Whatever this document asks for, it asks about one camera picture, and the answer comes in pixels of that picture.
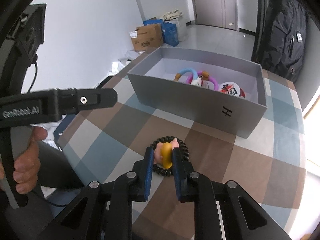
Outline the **person left hand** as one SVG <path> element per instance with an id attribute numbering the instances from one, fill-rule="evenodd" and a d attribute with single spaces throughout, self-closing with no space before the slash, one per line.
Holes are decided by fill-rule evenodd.
<path id="1" fill-rule="evenodd" d="M 37 173 L 40 169 L 38 142 L 46 139 L 48 133 L 42 127 L 33 127 L 28 148 L 14 163 L 13 178 L 16 181 L 16 191 L 19 194 L 29 193 L 37 184 Z"/>

